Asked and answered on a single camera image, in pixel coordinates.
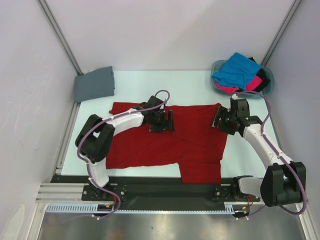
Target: folded gray cloth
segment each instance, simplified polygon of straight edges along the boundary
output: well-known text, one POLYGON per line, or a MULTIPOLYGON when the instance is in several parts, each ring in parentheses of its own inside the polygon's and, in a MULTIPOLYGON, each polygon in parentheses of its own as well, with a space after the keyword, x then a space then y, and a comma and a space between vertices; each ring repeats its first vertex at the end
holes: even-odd
POLYGON ((115 95, 115 78, 112 66, 75 77, 74 102, 76 103, 113 95, 115 95))

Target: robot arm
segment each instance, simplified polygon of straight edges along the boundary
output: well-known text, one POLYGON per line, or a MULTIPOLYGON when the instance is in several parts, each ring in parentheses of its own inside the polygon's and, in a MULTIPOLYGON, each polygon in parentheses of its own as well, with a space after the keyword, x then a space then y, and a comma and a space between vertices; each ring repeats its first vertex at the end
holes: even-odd
POLYGON ((270 140, 266 132, 261 133, 262 121, 257 116, 250 116, 249 104, 246 99, 231 98, 229 109, 220 106, 212 126, 232 135, 239 132, 254 148, 266 169, 263 179, 253 176, 236 177, 239 193, 260 197, 268 207, 302 202, 303 195, 297 180, 280 159, 280 156, 293 168, 304 189, 306 188, 305 166, 301 162, 293 162, 270 140), (274 149, 266 142, 265 138, 273 145, 274 149))
MULTIPOLYGON (((169 111, 167 119, 165 105, 148 110, 162 103, 163 101, 159 98, 151 96, 148 102, 143 102, 129 109, 127 112, 112 116, 109 121, 104 122, 96 128, 94 132, 84 140, 80 151, 81 156, 87 160, 86 164, 91 173, 91 177, 100 187, 104 187, 109 182, 109 176, 106 171, 106 156, 115 135, 145 124, 150 124, 150 132, 162 132, 163 130, 175 131, 173 113, 169 111)), ((101 117, 95 114, 91 115, 75 141, 76 147, 79 147, 85 134, 102 121, 103 119, 101 117)))

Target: white wall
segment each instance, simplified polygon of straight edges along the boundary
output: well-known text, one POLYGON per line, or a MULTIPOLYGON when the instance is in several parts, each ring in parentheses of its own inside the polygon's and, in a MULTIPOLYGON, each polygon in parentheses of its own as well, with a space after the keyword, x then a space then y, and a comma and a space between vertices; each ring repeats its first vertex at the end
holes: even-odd
POLYGON ((270 101, 280 141, 307 168, 306 192, 320 221, 320 1, 305 0, 268 66, 275 78, 270 101))
POLYGON ((76 73, 35 0, 0 1, 0 56, 1 238, 20 204, 22 232, 28 225, 55 164, 76 73))
POLYGON ((293 0, 47 0, 84 73, 260 62, 293 0))

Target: red shirt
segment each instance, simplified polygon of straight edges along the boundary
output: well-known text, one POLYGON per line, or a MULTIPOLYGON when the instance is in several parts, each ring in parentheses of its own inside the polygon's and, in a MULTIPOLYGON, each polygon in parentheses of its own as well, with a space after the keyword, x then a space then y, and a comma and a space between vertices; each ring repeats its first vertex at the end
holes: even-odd
MULTIPOLYGON (((111 114, 137 103, 115 102, 111 114)), ((134 127, 113 137, 106 158, 108 169, 161 166, 178 163, 184 184, 219 184, 220 160, 227 134, 211 127, 220 104, 166 106, 173 111, 175 132, 149 132, 149 125, 134 127)))

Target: metal plate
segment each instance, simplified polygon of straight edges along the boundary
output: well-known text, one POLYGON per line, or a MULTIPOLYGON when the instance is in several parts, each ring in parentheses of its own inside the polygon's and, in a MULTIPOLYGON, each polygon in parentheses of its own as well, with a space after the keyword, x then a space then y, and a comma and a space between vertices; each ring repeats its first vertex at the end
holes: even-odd
POLYGON ((107 219, 46 213, 39 240, 305 240, 298 217, 279 207, 265 208, 249 220, 215 214, 114 214, 107 219))

